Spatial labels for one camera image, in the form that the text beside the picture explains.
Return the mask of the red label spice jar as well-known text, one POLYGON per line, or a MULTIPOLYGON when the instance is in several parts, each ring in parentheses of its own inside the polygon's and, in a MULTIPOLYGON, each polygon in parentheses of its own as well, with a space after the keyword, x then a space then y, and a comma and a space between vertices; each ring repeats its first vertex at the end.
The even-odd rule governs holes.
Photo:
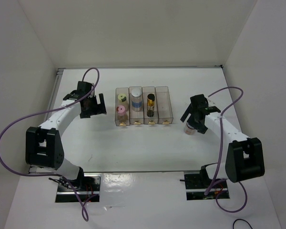
POLYGON ((187 135, 193 135, 196 132, 196 130, 192 126, 190 126, 188 123, 186 123, 184 126, 184 132, 187 135))

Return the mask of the pink cap spice bottle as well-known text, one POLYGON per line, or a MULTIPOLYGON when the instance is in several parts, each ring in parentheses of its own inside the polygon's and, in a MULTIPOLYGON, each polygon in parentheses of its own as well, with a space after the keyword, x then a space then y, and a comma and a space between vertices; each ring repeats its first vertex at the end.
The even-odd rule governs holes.
POLYGON ((124 106, 120 105, 116 107, 117 120, 120 122, 126 122, 128 120, 127 112, 124 106))

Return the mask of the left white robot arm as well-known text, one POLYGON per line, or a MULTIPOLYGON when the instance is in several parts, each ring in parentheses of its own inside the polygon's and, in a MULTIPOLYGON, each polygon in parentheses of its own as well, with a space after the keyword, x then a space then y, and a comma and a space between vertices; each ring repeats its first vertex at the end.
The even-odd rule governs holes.
POLYGON ((61 136, 77 116, 90 118, 106 113, 103 94, 95 96, 93 86, 79 81, 77 89, 63 98, 61 110, 38 127, 29 127, 26 131, 26 163, 65 177, 76 191, 91 188, 95 180, 86 177, 80 166, 65 158, 61 136))

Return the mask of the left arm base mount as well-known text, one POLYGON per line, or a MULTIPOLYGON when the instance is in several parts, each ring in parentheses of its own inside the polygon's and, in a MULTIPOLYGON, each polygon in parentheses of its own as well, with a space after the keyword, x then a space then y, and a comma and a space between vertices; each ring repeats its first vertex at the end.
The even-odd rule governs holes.
MULTIPOLYGON (((86 179, 89 180, 88 184, 75 187, 80 200, 83 202, 99 202, 100 200, 100 188, 101 188, 101 174, 85 173, 86 179)), ((55 180, 58 183, 56 192, 56 203, 74 203, 78 202, 78 199, 73 192, 71 186, 64 180, 55 180)))

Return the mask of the white blue cylindrical shaker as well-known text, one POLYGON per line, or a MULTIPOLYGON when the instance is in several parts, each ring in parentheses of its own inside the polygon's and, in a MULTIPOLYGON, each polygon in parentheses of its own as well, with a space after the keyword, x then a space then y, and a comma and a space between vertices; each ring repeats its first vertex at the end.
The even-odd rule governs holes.
POLYGON ((131 105, 132 109, 136 112, 141 111, 143 106, 142 89, 139 87, 131 90, 131 105))

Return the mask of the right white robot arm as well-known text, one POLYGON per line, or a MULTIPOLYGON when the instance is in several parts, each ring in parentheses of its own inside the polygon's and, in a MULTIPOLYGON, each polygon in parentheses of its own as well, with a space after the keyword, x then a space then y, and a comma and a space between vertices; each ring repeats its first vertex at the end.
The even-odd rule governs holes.
POLYGON ((234 127, 221 115, 219 108, 209 105, 203 94, 190 98, 190 104, 181 121, 186 123, 187 133, 195 131, 206 134, 211 131, 220 139, 219 153, 226 159, 224 162, 201 167, 199 182, 203 187, 211 187, 219 179, 236 183, 265 174, 262 142, 234 127))

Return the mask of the yellow cap spice bottle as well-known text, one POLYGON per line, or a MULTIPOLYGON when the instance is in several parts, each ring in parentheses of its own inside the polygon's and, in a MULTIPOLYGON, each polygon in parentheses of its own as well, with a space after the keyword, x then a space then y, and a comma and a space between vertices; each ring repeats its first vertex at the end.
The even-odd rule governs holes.
POLYGON ((118 94, 117 95, 117 105, 120 106, 124 106, 125 111, 127 112, 129 110, 129 103, 128 103, 128 95, 126 94, 118 94))

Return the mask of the black gold pepper grinder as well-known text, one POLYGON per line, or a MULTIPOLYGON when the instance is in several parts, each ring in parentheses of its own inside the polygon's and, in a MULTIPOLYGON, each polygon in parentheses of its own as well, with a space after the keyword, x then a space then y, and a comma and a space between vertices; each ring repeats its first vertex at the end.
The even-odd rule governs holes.
POLYGON ((155 95, 148 94, 147 95, 147 116, 148 117, 154 116, 154 106, 155 106, 155 95))

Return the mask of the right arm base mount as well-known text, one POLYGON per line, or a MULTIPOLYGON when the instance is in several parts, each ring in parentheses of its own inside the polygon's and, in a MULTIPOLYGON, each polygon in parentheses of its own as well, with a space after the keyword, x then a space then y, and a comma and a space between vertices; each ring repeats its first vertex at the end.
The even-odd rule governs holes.
POLYGON ((210 192, 205 195, 204 192, 208 184, 203 183, 202 177, 198 173, 185 173, 184 177, 179 180, 185 186, 186 200, 215 200, 229 199, 227 183, 222 182, 215 185, 210 192))

